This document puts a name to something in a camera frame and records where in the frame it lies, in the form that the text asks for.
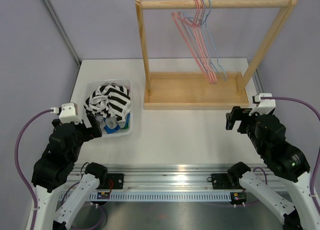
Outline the blue tank top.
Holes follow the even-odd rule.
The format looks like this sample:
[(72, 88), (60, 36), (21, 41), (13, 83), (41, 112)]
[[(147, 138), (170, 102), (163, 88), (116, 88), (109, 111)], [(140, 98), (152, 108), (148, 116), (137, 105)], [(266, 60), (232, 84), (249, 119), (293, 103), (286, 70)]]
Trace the blue tank top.
[(128, 130), (129, 122), (130, 122), (130, 113), (125, 116), (125, 121), (118, 121), (118, 117), (111, 116), (108, 118), (104, 118), (104, 130), (107, 134), (113, 134), (120, 130)]

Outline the grey tank top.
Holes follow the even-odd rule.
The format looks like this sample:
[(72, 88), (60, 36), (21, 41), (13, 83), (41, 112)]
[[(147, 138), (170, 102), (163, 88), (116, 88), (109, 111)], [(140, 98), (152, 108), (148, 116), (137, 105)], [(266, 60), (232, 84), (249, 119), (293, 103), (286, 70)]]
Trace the grey tank top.
[(126, 121), (118, 122), (115, 116), (104, 118), (101, 115), (97, 115), (95, 118), (100, 123), (101, 128), (104, 128), (104, 127), (107, 127), (109, 129), (115, 129), (117, 127), (124, 128), (124, 126), (127, 123)]

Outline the black white striped top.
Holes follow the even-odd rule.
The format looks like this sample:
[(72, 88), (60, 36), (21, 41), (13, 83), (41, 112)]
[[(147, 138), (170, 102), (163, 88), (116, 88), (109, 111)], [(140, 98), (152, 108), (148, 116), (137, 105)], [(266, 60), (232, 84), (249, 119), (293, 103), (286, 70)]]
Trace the black white striped top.
[(103, 84), (97, 87), (84, 101), (86, 113), (105, 119), (115, 118), (116, 122), (126, 122), (131, 111), (131, 92), (125, 86)]

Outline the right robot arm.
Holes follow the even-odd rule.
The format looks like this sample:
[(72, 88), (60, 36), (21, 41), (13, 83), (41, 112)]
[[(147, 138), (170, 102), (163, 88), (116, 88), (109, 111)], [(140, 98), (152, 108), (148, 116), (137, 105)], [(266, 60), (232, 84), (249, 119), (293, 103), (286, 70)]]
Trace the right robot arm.
[(283, 229), (319, 229), (319, 198), (311, 186), (311, 169), (301, 150), (286, 141), (286, 128), (270, 110), (255, 113), (251, 108), (234, 106), (226, 114), (226, 130), (240, 121), (237, 132), (250, 139), (269, 170), (286, 188), (291, 201), (286, 200), (262, 182), (243, 162), (227, 170), (227, 183), (251, 192), (280, 221)]

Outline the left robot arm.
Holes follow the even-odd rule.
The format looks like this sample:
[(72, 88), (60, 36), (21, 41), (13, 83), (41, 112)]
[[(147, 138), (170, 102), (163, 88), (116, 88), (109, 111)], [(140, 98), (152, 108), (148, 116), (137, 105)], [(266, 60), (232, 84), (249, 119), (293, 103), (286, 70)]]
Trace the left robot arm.
[(87, 118), (87, 128), (82, 122), (62, 123), (54, 120), (53, 133), (41, 158), (35, 163), (31, 182), (35, 187), (37, 205), (30, 223), (31, 229), (70, 229), (86, 199), (95, 189), (108, 183), (108, 169), (98, 163), (90, 163), (76, 189), (60, 208), (56, 208), (59, 194), (68, 175), (73, 171), (83, 143), (100, 138), (102, 131), (93, 114)]

